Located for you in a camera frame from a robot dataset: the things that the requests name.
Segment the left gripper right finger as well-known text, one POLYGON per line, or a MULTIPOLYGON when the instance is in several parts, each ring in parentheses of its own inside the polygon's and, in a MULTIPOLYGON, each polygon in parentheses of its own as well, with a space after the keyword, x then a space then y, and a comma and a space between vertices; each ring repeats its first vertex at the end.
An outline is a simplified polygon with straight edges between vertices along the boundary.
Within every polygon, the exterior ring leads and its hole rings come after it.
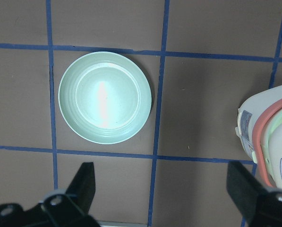
POLYGON ((226 189, 249 227, 282 227, 282 189, 263 186, 239 161, 230 161, 226 189))

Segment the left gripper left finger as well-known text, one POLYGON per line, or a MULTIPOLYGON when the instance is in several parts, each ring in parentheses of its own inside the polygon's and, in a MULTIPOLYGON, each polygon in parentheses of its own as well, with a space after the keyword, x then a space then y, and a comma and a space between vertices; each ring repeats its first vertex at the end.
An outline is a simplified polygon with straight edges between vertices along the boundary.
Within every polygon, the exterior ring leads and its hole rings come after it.
POLYGON ((63 193, 47 197, 42 208, 54 218, 78 218, 88 214, 95 195, 93 162, 81 164, 63 193))

